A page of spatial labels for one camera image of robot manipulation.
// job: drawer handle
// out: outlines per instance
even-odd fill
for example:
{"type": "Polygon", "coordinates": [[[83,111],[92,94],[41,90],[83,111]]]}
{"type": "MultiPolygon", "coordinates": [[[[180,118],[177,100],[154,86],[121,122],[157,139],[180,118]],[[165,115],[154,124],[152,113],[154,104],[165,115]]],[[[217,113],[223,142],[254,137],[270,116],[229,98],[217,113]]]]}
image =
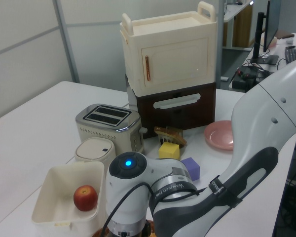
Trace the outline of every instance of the drawer handle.
{"type": "Polygon", "coordinates": [[[177,106],[189,105],[196,103],[201,98],[199,93],[193,95],[182,96],[178,98],[173,98],[170,100],[162,100],[158,102],[154,102],[153,107],[155,109],[169,109],[177,106]]]}

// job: pink plate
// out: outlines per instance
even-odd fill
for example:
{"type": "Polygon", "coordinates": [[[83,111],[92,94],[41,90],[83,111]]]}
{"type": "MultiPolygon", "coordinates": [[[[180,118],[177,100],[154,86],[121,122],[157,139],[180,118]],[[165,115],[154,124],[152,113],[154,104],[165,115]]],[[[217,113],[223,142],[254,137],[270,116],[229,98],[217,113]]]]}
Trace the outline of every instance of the pink plate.
{"type": "Polygon", "coordinates": [[[214,147],[224,150],[233,150],[233,137],[230,120],[222,120],[211,123],[205,128],[204,136],[206,141],[214,147]]]}

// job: purple block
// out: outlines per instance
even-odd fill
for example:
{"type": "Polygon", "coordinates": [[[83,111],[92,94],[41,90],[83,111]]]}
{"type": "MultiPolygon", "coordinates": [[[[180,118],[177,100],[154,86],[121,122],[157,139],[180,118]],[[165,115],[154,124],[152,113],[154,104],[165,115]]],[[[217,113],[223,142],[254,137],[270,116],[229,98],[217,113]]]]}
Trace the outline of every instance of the purple block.
{"type": "Polygon", "coordinates": [[[199,165],[192,157],[183,159],[181,162],[186,166],[192,181],[199,179],[199,165]]]}

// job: apple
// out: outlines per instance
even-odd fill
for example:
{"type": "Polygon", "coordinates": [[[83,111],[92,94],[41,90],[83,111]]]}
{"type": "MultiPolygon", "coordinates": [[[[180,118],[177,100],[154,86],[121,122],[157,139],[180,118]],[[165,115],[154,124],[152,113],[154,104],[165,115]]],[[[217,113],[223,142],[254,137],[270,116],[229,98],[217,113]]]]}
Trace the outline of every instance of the apple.
{"type": "Polygon", "coordinates": [[[90,185],[83,185],[74,192],[74,204],[80,211],[92,210],[98,202],[98,194],[90,185]]]}

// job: yellow cube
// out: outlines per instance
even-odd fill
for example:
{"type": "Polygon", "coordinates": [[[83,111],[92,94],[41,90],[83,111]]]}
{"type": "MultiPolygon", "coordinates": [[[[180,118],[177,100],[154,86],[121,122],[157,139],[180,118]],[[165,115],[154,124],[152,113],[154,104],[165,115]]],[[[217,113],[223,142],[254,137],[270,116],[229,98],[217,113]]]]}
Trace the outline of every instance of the yellow cube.
{"type": "Polygon", "coordinates": [[[164,142],[159,148],[159,158],[174,158],[180,160],[179,145],[170,142],[164,142]]]}

